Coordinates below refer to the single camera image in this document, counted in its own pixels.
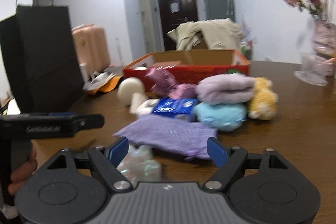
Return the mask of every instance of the pink suitcase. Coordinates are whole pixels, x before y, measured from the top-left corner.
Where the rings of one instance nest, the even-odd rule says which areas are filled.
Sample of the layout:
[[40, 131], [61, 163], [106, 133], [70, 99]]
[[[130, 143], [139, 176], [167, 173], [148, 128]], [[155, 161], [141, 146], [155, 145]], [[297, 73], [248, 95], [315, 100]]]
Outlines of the pink suitcase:
[[79, 64], [87, 64], [90, 73], [102, 72], [110, 66], [105, 31], [94, 24], [72, 29], [73, 42]]

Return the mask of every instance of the human hand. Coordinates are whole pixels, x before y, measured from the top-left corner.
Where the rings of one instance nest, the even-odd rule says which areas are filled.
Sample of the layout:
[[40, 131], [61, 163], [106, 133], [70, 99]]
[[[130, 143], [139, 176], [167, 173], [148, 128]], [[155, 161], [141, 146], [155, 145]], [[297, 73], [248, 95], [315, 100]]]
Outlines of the human hand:
[[36, 156], [37, 156], [36, 149], [32, 148], [32, 150], [29, 153], [27, 161], [23, 165], [21, 165], [17, 170], [12, 172], [10, 178], [13, 183], [8, 186], [8, 192], [11, 195], [16, 195], [17, 191], [21, 188], [21, 186], [25, 183], [25, 181], [37, 169]]

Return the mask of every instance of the red box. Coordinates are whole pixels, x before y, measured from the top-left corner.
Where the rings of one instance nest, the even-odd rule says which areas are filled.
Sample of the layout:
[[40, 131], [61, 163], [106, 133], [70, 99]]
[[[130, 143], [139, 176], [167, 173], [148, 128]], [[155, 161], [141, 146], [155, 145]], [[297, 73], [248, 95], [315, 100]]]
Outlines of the red box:
[[180, 83], [198, 84], [209, 76], [239, 72], [249, 74], [250, 62], [237, 50], [191, 50], [149, 53], [123, 68], [126, 78], [139, 78], [150, 91], [153, 81], [146, 78], [150, 66], [158, 62], [181, 61], [181, 65], [163, 67]]

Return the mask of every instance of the gray ribbed panel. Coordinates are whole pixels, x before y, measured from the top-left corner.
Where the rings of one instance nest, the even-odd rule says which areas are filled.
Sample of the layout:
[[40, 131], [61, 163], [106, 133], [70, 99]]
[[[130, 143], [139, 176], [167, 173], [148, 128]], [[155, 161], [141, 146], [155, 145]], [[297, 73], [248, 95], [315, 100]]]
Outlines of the gray ribbed panel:
[[88, 222], [113, 223], [248, 224], [222, 195], [205, 193], [195, 182], [140, 183], [131, 193], [114, 195], [104, 211]]

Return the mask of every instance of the transparent plastic stand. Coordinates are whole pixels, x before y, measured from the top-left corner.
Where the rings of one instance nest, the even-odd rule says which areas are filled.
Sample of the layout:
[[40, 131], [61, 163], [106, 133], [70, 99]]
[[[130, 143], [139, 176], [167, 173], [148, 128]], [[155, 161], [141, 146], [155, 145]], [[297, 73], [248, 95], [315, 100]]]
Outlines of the transparent plastic stand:
[[328, 64], [322, 63], [318, 56], [306, 52], [300, 53], [302, 59], [301, 70], [295, 71], [294, 75], [311, 85], [325, 86]]

